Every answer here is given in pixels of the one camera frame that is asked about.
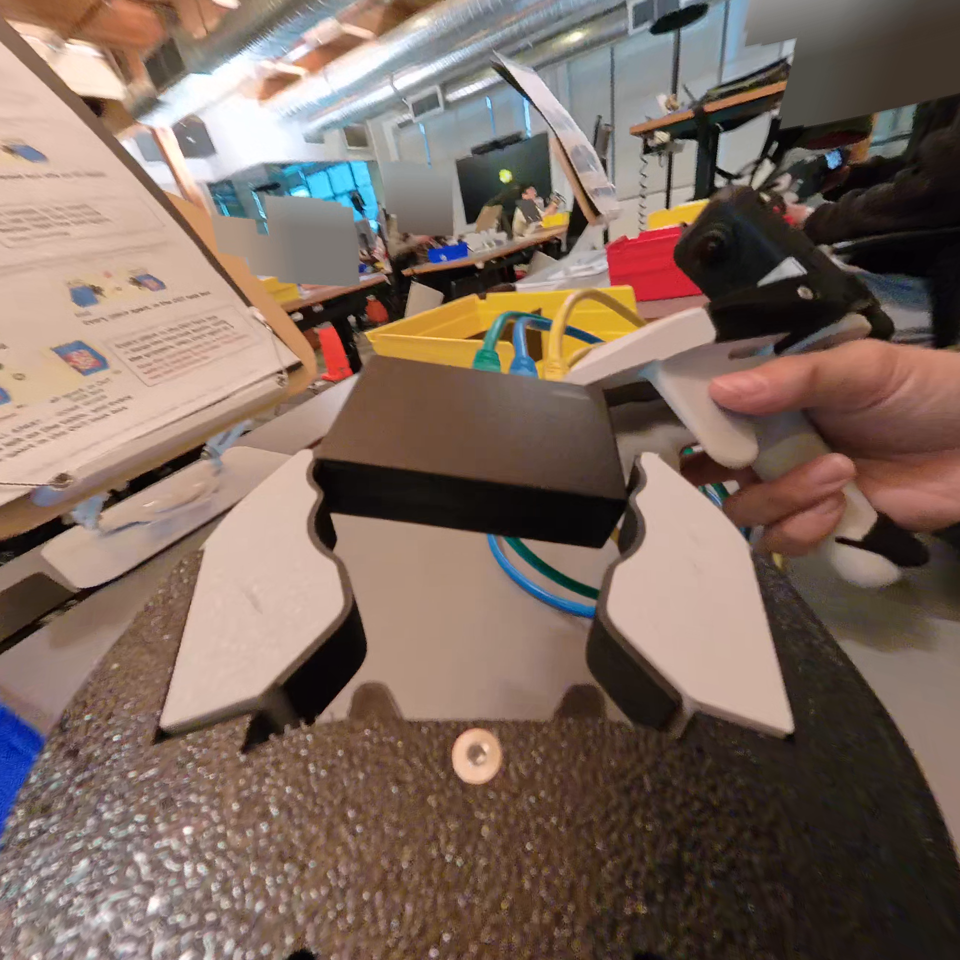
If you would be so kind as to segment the wooden standing desk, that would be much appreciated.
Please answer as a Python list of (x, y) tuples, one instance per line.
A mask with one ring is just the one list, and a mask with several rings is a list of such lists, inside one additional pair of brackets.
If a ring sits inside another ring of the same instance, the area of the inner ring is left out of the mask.
[(715, 190), (718, 145), (722, 134), (774, 111), (783, 99), (786, 86), (784, 79), (711, 101), (697, 102), (688, 108), (633, 125), (630, 135), (643, 142), (652, 141), (658, 133), (666, 133), (673, 140), (694, 141), (697, 153), (693, 198), (695, 201), (705, 200)]

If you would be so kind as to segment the silver ventilation duct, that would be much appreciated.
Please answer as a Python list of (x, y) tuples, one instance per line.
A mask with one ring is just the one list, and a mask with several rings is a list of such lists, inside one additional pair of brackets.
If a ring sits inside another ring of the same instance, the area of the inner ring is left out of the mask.
[(491, 66), (493, 54), (509, 58), (523, 66), (550, 66), (563, 58), (594, 49), (626, 35), (629, 26), (627, 2), (594, 17), (555, 31), (543, 31), (527, 41), (486, 51), (470, 61), (463, 60), (446, 68), (431, 65), (408, 68), (387, 80), (376, 82), (364, 93), (330, 103), (325, 109), (283, 116), (300, 126), (306, 141), (321, 142), (327, 131), (360, 124), (398, 109), (405, 118), (422, 119), (442, 111), (446, 105), (468, 100), (502, 78)]
[(408, 68), (447, 68), (504, 45), (555, 33), (618, 6), (607, 1), (446, 1), (268, 98), (283, 116), (324, 110)]

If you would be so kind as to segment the instruction sheet board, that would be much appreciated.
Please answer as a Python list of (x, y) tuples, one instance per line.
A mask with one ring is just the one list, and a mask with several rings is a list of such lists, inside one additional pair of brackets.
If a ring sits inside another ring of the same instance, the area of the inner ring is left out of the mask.
[(617, 189), (593, 143), (533, 69), (493, 54), (493, 71), (539, 113), (557, 142), (560, 165), (573, 187), (586, 221), (608, 227), (621, 214)]
[(314, 350), (2, 21), (2, 541), (303, 390)]

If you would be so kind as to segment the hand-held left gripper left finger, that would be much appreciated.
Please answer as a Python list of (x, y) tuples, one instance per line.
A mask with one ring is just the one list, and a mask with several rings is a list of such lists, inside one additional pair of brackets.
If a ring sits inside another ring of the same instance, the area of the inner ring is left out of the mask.
[(244, 716), (256, 731), (311, 723), (363, 665), (366, 634), (314, 465), (312, 450), (285, 460), (203, 546), (164, 735)]

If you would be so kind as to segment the black network switch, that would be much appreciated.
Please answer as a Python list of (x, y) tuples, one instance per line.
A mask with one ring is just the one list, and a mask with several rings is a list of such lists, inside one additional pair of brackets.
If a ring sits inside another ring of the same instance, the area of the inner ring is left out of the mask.
[(627, 500), (599, 390), (379, 355), (311, 478), (330, 514), (586, 548)]

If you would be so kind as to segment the orange traffic cone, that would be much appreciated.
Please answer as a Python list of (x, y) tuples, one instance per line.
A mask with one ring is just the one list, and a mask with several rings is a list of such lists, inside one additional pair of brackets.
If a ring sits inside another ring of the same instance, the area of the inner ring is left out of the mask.
[(351, 360), (334, 326), (324, 323), (317, 327), (318, 348), (322, 357), (324, 382), (339, 383), (354, 376)]

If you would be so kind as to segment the pale board stand base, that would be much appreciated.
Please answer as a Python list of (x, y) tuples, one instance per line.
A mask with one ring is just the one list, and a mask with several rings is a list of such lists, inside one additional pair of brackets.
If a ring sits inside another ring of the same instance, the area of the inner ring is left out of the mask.
[(40, 548), (46, 566), (76, 592), (114, 582), (232, 510), (289, 455), (232, 447), (202, 458), (76, 523)]

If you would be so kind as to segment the black ceiling speaker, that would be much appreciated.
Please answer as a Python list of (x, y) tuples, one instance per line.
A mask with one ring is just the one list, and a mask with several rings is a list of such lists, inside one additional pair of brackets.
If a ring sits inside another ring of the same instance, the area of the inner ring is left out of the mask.
[(176, 122), (171, 132), (185, 160), (208, 160), (217, 153), (206, 124), (195, 114)]

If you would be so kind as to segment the yellow plastic bin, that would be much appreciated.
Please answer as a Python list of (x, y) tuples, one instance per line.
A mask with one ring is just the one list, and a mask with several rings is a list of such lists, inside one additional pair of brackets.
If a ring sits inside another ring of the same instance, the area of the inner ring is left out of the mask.
[(542, 318), (523, 327), (522, 355), (540, 378), (560, 380), (594, 344), (614, 341), (646, 324), (629, 286), (580, 292), (498, 292), (457, 298), (370, 331), (374, 352), (392, 358), (471, 368), (477, 354), (494, 352), (498, 368), (516, 364), (513, 314)]
[(707, 199), (697, 199), (655, 210), (646, 218), (646, 229), (658, 231), (691, 225), (700, 216), (708, 202)]

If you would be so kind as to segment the person's right hand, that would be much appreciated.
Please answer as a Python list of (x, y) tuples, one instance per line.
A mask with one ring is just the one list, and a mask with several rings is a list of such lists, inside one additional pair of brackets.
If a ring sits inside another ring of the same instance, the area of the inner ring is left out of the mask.
[(704, 452), (681, 460), (680, 472), (694, 486), (737, 483), (726, 515), (736, 526), (759, 527), (762, 550), (792, 558), (815, 551), (841, 522), (851, 483), (902, 529), (958, 526), (957, 352), (847, 342), (719, 376), (709, 393), (747, 416), (804, 412), (829, 449), (772, 481)]

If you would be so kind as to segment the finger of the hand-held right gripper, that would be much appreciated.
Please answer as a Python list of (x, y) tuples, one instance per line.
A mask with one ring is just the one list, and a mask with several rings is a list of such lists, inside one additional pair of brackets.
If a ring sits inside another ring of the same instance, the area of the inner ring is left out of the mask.
[(570, 367), (564, 382), (600, 390), (624, 386), (639, 380), (651, 364), (711, 345), (716, 338), (714, 322), (704, 307), (685, 309), (596, 345)]

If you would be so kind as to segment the black wall monitor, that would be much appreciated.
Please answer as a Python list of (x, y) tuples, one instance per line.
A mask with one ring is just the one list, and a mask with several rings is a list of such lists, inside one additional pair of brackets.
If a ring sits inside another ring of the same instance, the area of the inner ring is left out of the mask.
[(533, 187), (547, 202), (553, 194), (551, 149), (546, 132), (520, 131), (490, 139), (455, 162), (466, 222), (478, 224), (486, 208), (499, 207), (507, 226)]

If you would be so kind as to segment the black floor lamp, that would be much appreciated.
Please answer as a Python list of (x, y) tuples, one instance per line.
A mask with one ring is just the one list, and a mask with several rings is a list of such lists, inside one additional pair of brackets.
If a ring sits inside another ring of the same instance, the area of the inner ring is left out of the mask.
[[(679, 91), (680, 91), (680, 74), (681, 74), (681, 59), (682, 59), (682, 32), (687, 27), (690, 27), (694, 23), (697, 23), (703, 19), (708, 10), (709, 2), (703, 1), (654, 1), (654, 22), (651, 26), (651, 35), (660, 36), (660, 35), (671, 35), (673, 46), (671, 54), (671, 68), (670, 68), (670, 83), (668, 88), (668, 93), (666, 94), (665, 106), (663, 107), (665, 114), (675, 114), (678, 113), (680, 108), (679, 100)], [(649, 158), (653, 156), (663, 159), (658, 152), (661, 150), (657, 146), (657, 135), (663, 134), (663, 129), (658, 129), (654, 131), (654, 146), (650, 147), (644, 141), (644, 146), (642, 150), (642, 161), (643, 161), (643, 174), (646, 176), (645, 169), (646, 165), (649, 162)], [(666, 146), (666, 174), (665, 174), (665, 186), (664, 186), (664, 209), (669, 210), (672, 206), (672, 194), (673, 194), (673, 176), (674, 176), (674, 150), (669, 144), (671, 134), (667, 133), (667, 146)]]

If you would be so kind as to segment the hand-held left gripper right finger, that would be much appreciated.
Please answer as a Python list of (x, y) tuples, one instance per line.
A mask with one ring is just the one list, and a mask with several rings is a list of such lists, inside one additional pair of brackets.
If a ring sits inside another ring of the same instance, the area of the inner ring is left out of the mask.
[(587, 668), (633, 726), (681, 736), (700, 717), (776, 739), (795, 720), (752, 551), (667, 462), (634, 462)]

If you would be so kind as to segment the white paper sheets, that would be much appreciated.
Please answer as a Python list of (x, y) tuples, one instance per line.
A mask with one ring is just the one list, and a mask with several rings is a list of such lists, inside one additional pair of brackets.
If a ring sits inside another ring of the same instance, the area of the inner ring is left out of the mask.
[(537, 251), (524, 276), (513, 285), (517, 292), (554, 292), (601, 289), (610, 286), (606, 248), (574, 251), (560, 259)]

